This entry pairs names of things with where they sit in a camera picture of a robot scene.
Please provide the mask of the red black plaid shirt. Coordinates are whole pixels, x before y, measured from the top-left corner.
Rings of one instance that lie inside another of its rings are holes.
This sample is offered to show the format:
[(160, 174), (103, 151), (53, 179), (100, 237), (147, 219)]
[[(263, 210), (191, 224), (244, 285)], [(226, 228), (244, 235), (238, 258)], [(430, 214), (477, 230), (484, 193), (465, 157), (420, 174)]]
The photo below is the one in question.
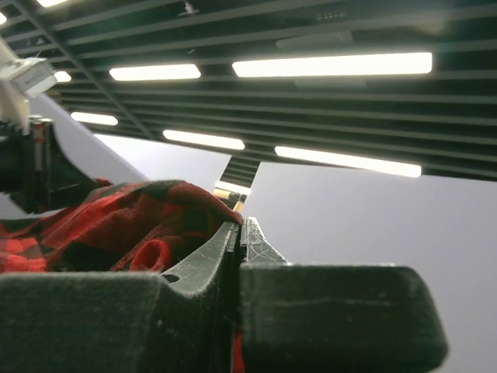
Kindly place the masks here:
[[(164, 273), (210, 240), (225, 223), (242, 217), (213, 194), (183, 181), (109, 185), (79, 205), (46, 217), (1, 223), (4, 274), (86, 272)], [(232, 275), (232, 369), (243, 371), (236, 324), (238, 245)]]

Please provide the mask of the wooden clothes rail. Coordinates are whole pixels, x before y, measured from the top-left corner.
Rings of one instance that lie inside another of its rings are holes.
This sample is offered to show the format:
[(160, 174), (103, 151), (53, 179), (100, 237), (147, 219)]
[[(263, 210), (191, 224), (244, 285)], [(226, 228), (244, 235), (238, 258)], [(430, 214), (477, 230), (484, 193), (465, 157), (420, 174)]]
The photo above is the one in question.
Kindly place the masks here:
[(241, 212), (243, 210), (246, 195), (219, 188), (214, 189), (213, 195), (233, 211)]

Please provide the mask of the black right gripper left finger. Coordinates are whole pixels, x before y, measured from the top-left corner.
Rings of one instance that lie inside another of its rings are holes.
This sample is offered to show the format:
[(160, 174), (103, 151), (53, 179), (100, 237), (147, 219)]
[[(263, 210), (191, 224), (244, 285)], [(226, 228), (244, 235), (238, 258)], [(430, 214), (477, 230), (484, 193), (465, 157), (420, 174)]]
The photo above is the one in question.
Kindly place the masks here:
[(239, 227), (164, 273), (4, 274), (3, 372), (229, 372)]

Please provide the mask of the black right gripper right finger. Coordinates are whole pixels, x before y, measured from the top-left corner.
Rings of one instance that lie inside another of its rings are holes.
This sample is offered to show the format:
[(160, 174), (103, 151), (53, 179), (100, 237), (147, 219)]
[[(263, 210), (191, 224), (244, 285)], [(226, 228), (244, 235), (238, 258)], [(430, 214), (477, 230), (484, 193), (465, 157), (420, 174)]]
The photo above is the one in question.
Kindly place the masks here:
[(242, 229), (242, 351), (248, 372), (431, 372), (449, 344), (410, 267), (292, 264), (254, 218)]

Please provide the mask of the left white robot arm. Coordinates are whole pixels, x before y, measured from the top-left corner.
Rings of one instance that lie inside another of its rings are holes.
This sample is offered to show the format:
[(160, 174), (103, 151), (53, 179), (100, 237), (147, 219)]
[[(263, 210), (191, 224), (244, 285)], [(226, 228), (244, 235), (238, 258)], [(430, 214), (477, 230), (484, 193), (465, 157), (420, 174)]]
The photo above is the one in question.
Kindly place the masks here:
[(45, 58), (18, 58), (1, 41), (1, 192), (27, 214), (80, 204), (97, 188), (64, 154), (54, 122), (30, 101), (57, 84)]

